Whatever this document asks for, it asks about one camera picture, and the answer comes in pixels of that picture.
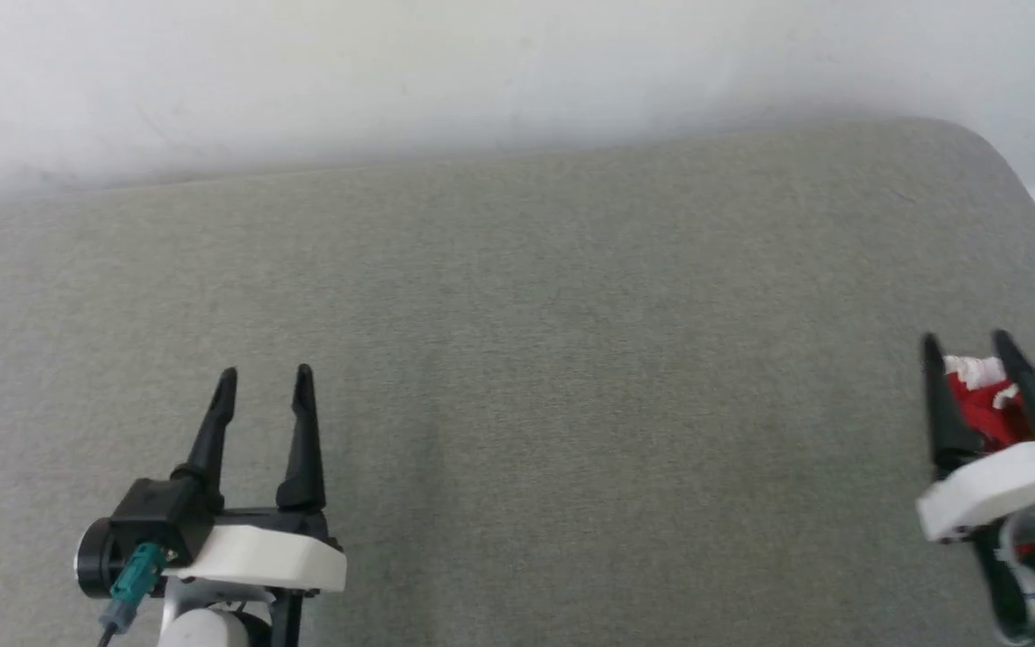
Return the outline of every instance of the teal cable connector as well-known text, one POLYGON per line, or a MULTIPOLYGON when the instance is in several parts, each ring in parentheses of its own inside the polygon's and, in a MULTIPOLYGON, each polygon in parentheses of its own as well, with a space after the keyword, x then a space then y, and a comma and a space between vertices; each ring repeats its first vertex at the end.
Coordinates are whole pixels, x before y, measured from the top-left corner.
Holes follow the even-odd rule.
POLYGON ((141 543, 135 550, 118 581, 111 587, 111 605, 98 616, 102 629, 111 630, 113 626, 113 634, 118 635, 130 629, 130 623, 139 615, 139 606, 154 589, 166 562, 166 552, 159 545, 141 543))

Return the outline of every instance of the black plastic part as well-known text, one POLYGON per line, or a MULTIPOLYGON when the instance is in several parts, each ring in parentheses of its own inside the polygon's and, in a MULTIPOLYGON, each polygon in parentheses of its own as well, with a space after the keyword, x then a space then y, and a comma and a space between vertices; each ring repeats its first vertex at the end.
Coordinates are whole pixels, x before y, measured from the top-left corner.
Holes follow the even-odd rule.
POLYGON ((227 425, 234 420, 235 394, 238 392, 238 371, 227 369, 218 378, 217 388, 210 399, 210 406, 198 429, 198 437, 189 449, 185 463, 174 468, 170 478, 190 476, 205 489, 208 506, 214 512, 226 507, 226 500, 218 488, 221 486, 221 451, 226 446, 227 425))
POLYGON ((249 647, 270 647, 271 630, 266 621, 258 616, 247 614, 246 611, 231 611, 230 614, 238 618, 238 622, 246 627, 246 639, 249 642, 249 647))
POLYGON ((270 647, 296 647, 303 597, 287 589, 272 589, 272 593, 275 600, 270 605, 270 647))
POLYGON ((971 430, 962 418, 949 385, 945 382, 945 360, 937 336, 924 335, 924 403, 929 422, 929 459, 934 479, 941 480, 984 450, 981 434, 971 430))
POLYGON ((279 484, 275 502, 280 510, 321 510, 325 507, 322 446, 317 429, 314 372, 306 364, 298 367, 291 409, 296 417, 295 438, 290 442, 287 479, 279 484))
POLYGON ((172 550, 172 565, 195 560, 214 527, 214 512, 207 507, 198 479, 138 479, 111 514, 111 532, 120 553, 132 555, 143 541, 172 550))
POLYGON ((998 621, 999 630, 1009 639, 1029 644, 1035 636, 1028 630, 1028 609, 1025 606, 1025 592, 1019 588, 1017 578, 1009 570, 1009 566, 998 560, 998 549, 1001 548, 1001 526, 1004 521, 996 521, 988 526, 978 528, 970 536, 973 553, 981 564, 981 572, 989 585, 989 604, 993 615, 998 621))
POLYGON ((106 517, 95 521, 83 533, 79 552, 75 554, 75 579, 87 597, 111 596, 111 587, 122 572, 122 554, 111 533, 111 521, 106 517))
POLYGON ((1025 407, 1025 415, 1035 434, 1035 365, 1013 343, 1013 337, 1005 330, 993 332, 993 345, 1005 365, 1005 374, 1017 385, 1025 407))

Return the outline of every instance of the gray cushion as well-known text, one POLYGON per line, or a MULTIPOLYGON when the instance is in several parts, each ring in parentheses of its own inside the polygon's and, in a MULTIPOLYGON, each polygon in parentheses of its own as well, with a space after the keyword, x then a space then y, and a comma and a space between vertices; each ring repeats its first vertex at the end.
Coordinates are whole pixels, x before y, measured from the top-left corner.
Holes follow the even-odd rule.
POLYGON ((303 644, 990 644, 913 501, 917 337, 995 326, 1035 357, 1034 206, 941 122, 0 206, 0 644, 97 640, 79 534, 226 365, 270 503, 300 361, 351 568, 303 644))

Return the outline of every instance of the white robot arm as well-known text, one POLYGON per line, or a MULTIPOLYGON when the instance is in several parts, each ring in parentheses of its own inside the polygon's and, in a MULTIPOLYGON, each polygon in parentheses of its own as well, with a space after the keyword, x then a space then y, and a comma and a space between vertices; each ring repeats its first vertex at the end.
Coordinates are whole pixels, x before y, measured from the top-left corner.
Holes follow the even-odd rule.
MULTIPOLYGON (((1035 370, 1007 332, 996 332, 995 345, 1035 434, 1035 370)), ((936 479, 916 501, 925 539, 972 545, 998 638, 1035 646, 1035 435, 999 451, 986 447, 962 419, 933 335, 924 340, 924 374, 936 479)))
POLYGON ((275 507, 226 508, 218 492, 237 372, 221 374, 189 458, 169 480, 139 479, 79 542, 75 574, 111 598, 99 646, 126 634, 141 599, 165 597, 159 647, 296 647, 303 599, 345 589, 346 556, 324 516, 314 378, 298 369, 295 435, 275 507), (241 602, 217 610, 219 602, 241 602), (268 618, 243 611, 261 602, 268 618))

